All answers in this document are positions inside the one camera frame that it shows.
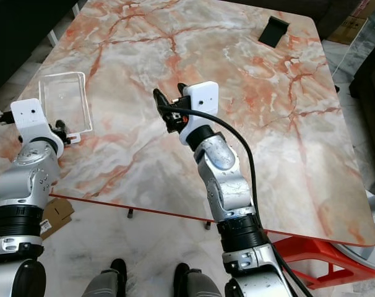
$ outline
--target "red plastic stool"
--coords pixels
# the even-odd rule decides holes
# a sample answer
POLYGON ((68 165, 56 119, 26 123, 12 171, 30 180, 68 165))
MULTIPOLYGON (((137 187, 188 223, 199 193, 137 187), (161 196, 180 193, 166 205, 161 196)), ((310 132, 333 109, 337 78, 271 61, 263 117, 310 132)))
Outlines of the red plastic stool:
POLYGON ((325 241, 290 237, 277 241, 274 245, 286 262, 309 259, 328 262, 328 274, 319 278, 311 277, 294 270, 294 273, 298 277, 310 283, 307 286, 310 289, 337 286, 344 283, 375 278, 375 269, 355 262, 325 241), (334 265, 344 269, 334 271, 334 265))

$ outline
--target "cardboard box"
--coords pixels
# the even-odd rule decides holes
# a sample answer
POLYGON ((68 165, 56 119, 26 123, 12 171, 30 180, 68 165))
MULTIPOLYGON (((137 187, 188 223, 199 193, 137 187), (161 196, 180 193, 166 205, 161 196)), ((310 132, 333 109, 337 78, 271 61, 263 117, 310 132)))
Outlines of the cardboard box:
POLYGON ((347 17, 343 24, 328 37, 328 40, 349 45, 353 42, 365 22, 366 19, 360 19, 359 17, 347 17))
POLYGON ((364 0, 355 9, 351 16, 367 19, 375 11, 375 0, 364 0))
POLYGON ((54 198, 46 205, 43 211, 43 219, 40 223, 40 237, 46 239, 69 223, 72 213, 74 213, 74 209, 68 200, 54 198))
POLYGON ((336 29, 327 39, 349 45, 366 22, 366 19, 375 11, 375 0, 362 0, 351 16, 336 29))

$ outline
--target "pink marble tabletop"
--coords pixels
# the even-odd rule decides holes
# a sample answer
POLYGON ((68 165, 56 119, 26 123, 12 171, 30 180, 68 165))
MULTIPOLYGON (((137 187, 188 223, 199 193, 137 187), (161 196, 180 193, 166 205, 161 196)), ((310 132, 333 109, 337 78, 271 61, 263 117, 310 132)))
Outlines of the pink marble tabletop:
MULTIPOLYGON (((267 230, 375 244, 375 229, 316 28, 300 15, 206 0, 88 1, 24 90, 41 75, 85 73, 94 132, 65 149, 53 193, 211 218, 192 152, 167 134, 152 98, 176 84, 220 86, 219 117, 251 145, 267 230), (289 22, 277 48, 258 38, 289 22)), ((243 148, 227 132, 249 177, 243 148)), ((0 127, 0 173, 20 149, 0 127)))

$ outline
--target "transparent plastic box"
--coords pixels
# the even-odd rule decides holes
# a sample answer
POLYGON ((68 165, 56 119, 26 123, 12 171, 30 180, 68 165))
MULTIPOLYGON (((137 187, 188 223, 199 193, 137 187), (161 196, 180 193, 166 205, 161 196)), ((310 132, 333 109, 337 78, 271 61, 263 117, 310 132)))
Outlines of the transparent plastic box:
POLYGON ((42 76, 39 100, 49 124, 54 127, 57 120, 64 121, 71 143, 80 142, 81 133, 93 131, 83 72, 42 76))

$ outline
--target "tiled floor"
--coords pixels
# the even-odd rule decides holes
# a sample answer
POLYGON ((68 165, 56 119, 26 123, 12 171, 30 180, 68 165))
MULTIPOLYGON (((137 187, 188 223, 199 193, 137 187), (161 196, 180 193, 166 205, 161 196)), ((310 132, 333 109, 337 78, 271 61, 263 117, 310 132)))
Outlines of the tiled floor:
MULTIPOLYGON (((72 13, 54 29, 60 37, 72 13)), ((348 86, 353 74, 375 45, 375 19, 349 46, 323 41, 329 68, 349 128, 366 189, 375 191, 375 155, 360 103, 348 86)), ((0 109, 18 98, 51 51, 47 39, 0 89, 0 109)), ((173 269, 185 261, 211 276, 221 291, 228 276, 222 266, 222 249, 216 228, 205 231, 202 222, 137 212, 127 219, 126 209, 71 201, 72 222, 45 240, 40 257, 47 271, 46 296, 80 296, 89 281, 115 257, 128 266, 128 296, 171 296, 173 269)), ((314 296, 375 297, 375 280, 313 291, 314 296)))

